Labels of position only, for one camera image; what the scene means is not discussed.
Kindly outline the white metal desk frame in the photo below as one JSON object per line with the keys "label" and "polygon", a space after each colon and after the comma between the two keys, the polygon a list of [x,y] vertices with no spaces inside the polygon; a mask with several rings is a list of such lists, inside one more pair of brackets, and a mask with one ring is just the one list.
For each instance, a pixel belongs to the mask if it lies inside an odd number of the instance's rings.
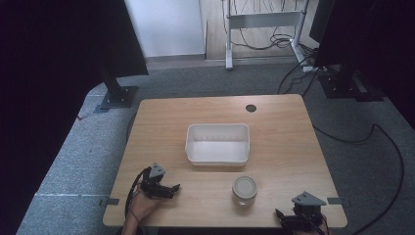
{"label": "white metal desk frame", "polygon": [[237,14],[233,0],[224,0],[223,20],[226,32],[225,43],[225,67],[228,71],[233,69],[233,46],[232,31],[249,28],[266,28],[292,26],[294,36],[289,40],[289,46],[294,52],[300,65],[305,68],[307,62],[304,53],[300,50],[300,36],[306,20],[308,5],[310,0],[303,0],[302,6],[298,10],[284,12]]}

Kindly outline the person's right hand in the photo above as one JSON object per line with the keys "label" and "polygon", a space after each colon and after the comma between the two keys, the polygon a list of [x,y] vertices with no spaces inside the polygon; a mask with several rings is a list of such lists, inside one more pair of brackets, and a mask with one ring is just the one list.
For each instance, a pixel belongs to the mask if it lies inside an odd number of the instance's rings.
{"label": "person's right hand", "polygon": [[294,230],[293,235],[330,235],[330,229],[326,218],[323,218],[317,229],[311,229],[310,231]]}

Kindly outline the person's left hand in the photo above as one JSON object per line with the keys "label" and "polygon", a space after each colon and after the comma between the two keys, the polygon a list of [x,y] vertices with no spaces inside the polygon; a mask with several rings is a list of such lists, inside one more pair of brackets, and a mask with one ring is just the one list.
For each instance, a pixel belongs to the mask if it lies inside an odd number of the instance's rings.
{"label": "person's left hand", "polygon": [[150,198],[145,192],[138,191],[132,198],[129,213],[137,222],[140,222],[151,214],[160,203],[161,199]]}

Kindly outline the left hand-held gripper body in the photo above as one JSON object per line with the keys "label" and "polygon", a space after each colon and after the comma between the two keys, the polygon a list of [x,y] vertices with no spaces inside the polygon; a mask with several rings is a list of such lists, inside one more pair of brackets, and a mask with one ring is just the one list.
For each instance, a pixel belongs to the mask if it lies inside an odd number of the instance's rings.
{"label": "left hand-held gripper body", "polygon": [[164,174],[165,170],[159,164],[153,163],[143,170],[143,179],[140,184],[140,189],[150,198],[160,198],[161,193],[174,193],[169,191],[170,187],[161,185]]}

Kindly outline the black stand base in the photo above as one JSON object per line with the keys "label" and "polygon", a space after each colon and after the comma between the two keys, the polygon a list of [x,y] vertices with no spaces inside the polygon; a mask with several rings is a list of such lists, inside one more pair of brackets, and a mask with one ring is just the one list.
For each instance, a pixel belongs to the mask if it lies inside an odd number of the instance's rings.
{"label": "black stand base", "polygon": [[337,74],[321,75],[318,80],[328,99],[355,99],[357,102],[381,102],[385,93],[362,73],[350,78]]}

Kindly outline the dark monitor panel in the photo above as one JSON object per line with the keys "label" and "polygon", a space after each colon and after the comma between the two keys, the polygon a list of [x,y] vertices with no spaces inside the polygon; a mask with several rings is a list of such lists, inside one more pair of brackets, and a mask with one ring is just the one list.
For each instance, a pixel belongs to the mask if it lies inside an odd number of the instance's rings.
{"label": "dark monitor panel", "polygon": [[415,0],[318,0],[314,65],[362,73],[415,129]]}

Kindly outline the black curtain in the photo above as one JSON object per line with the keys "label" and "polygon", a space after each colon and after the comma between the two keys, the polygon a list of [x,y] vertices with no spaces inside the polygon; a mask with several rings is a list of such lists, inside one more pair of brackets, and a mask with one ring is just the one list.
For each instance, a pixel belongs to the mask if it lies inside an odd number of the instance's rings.
{"label": "black curtain", "polygon": [[147,71],[127,0],[0,0],[0,235],[16,235],[103,71]]}

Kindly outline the black stand with base plate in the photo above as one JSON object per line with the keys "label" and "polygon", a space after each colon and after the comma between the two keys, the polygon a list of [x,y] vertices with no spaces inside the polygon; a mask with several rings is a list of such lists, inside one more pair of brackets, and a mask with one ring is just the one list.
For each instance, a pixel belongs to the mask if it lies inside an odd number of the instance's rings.
{"label": "black stand with base plate", "polygon": [[107,87],[107,93],[100,105],[101,110],[128,109],[131,107],[138,86],[121,86],[114,77],[111,77],[101,63],[96,64],[97,72]]}

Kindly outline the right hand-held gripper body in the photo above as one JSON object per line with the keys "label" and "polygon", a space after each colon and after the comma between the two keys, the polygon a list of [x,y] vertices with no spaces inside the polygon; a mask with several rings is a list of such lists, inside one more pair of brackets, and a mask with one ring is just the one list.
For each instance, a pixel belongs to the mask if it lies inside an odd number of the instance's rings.
{"label": "right hand-held gripper body", "polygon": [[310,231],[317,229],[323,221],[321,208],[327,203],[323,200],[303,191],[292,199],[294,203],[294,215],[290,216],[290,222],[294,230]]}

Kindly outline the white plastic bin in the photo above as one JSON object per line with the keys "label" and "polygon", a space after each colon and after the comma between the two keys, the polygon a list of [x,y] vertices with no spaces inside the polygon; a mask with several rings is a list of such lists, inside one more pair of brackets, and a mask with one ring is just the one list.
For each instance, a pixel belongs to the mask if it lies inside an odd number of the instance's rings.
{"label": "white plastic bin", "polygon": [[185,153],[192,165],[243,166],[250,146],[244,123],[194,123],[188,127]]}

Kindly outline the glass jar with white lid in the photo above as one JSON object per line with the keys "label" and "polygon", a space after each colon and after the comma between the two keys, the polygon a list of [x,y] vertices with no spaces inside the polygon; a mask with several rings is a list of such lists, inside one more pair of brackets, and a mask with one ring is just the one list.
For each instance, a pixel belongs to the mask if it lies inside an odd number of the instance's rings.
{"label": "glass jar with white lid", "polygon": [[243,175],[234,180],[232,197],[237,205],[250,206],[254,202],[256,194],[257,186],[251,177]]}

